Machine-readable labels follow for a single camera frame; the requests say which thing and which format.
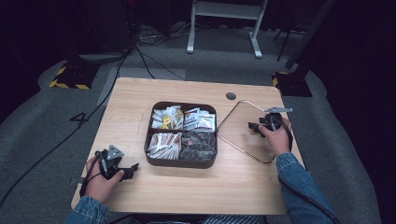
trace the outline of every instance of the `gray carpet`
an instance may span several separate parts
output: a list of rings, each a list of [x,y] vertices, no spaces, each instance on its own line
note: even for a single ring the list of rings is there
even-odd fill
[[[262,59],[254,57],[247,33],[226,29],[197,33],[195,51],[186,53],[186,35],[157,47],[139,47],[157,62],[186,80],[272,85],[275,71],[286,71],[284,63],[294,47],[287,45],[281,62],[277,54],[282,37],[260,31]],[[290,43],[298,39],[291,38]],[[159,64],[146,58],[157,78],[178,79],[166,74]],[[117,63],[100,67],[91,90],[50,88],[49,84],[64,62],[58,62],[38,80],[41,91],[14,111],[0,126],[0,164],[3,197],[12,184],[43,155],[56,147],[77,126],[69,121],[80,112],[90,114],[103,99]],[[122,77],[142,75],[145,65],[133,51],[120,70]],[[328,196],[341,223],[381,223],[374,187],[366,174],[345,130],[332,113],[326,90],[313,73],[306,81],[312,98],[282,97],[290,113],[293,130],[306,167]],[[102,113],[101,108],[82,128],[37,165],[10,193],[0,210],[1,223],[63,223],[71,211],[75,187],[87,160]],[[124,214],[112,213],[111,218]],[[287,216],[269,216],[270,223],[290,223]]]

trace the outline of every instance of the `hand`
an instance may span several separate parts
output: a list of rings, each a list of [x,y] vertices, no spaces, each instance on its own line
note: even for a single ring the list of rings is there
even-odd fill
[[[86,164],[87,172],[90,169],[93,160],[94,158],[91,158],[89,161],[87,161]],[[118,171],[111,179],[107,180],[105,179],[104,176],[102,176],[102,174],[100,174],[100,164],[99,164],[100,160],[101,159],[99,159],[96,162],[96,164],[93,166],[90,178],[94,175],[97,174],[99,175],[95,176],[90,180],[87,189],[85,191],[85,195],[92,197],[101,203],[104,203],[110,196],[113,189],[116,187],[117,183],[119,183],[120,180],[122,179],[124,171],[123,170]]]
[[[291,131],[291,123],[288,119],[283,118],[283,122],[288,126],[289,130]],[[274,151],[275,156],[278,157],[285,152],[290,152],[289,149],[289,137],[286,133],[286,130],[283,126],[276,131],[270,131],[264,126],[259,126],[260,132],[265,135],[268,140],[268,145]]]

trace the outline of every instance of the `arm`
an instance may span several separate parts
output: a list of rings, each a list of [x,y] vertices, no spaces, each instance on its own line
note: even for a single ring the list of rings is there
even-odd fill
[[[291,123],[283,119],[291,130]],[[303,195],[315,200],[324,208],[332,213],[332,209],[318,187],[313,177],[297,161],[289,150],[289,138],[284,127],[272,132],[263,126],[259,130],[266,136],[269,147],[276,155],[276,168],[279,173],[279,179],[291,189],[295,189]],[[309,223],[332,223],[322,211],[317,209],[313,204],[305,201],[295,193],[282,186],[282,197],[285,201],[288,215],[294,224]]]
[[[87,171],[91,167],[93,159],[87,162]],[[106,180],[100,175],[99,161],[97,161],[92,168],[90,174],[91,180],[88,183],[85,196],[81,197],[65,223],[106,223],[109,210],[105,206],[105,201],[110,197],[111,192],[122,179],[123,173],[120,170],[111,179]]]

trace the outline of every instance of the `person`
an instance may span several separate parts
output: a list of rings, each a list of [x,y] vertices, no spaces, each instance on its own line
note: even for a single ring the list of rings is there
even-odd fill
[[[283,122],[286,128],[291,130],[291,122],[287,119],[283,119]],[[281,194],[291,223],[337,223],[336,218],[332,215],[330,203],[320,190],[315,179],[290,152],[289,137],[285,127],[282,126],[273,132],[264,126],[259,126],[259,130],[265,135],[269,147],[275,153],[279,181],[283,183]],[[91,167],[92,161],[93,158],[87,162],[87,169]],[[97,162],[93,166],[92,174],[99,173],[100,167],[99,162]],[[109,210],[105,206],[105,201],[122,176],[123,171],[119,171],[109,180],[106,180],[101,175],[92,178],[87,186],[85,196],[81,197],[75,209],[68,216],[66,223],[106,223]],[[293,192],[294,190],[315,201],[320,206],[320,209],[308,202],[304,196],[301,197],[298,193]],[[203,223],[260,224],[266,223],[266,219],[263,216],[212,215],[208,216]]]

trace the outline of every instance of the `person's left hand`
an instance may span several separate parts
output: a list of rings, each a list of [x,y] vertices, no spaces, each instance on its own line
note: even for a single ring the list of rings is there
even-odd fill
[[[96,162],[96,164],[93,166],[90,178],[91,176],[97,174],[99,175],[95,176],[90,180],[87,189],[85,191],[85,195],[92,197],[101,203],[104,203],[110,196],[113,189],[116,187],[117,183],[119,183],[120,180],[122,179],[124,171],[123,170],[118,171],[111,179],[107,180],[105,179],[104,176],[102,176],[102,174],[100,174],[100,164],[99,164],[100,160],[101,159],[99,159]],[[87,161],[86,164],[87,172],[90,169],[93,161],[94,158],[91,158],[89,161]]]

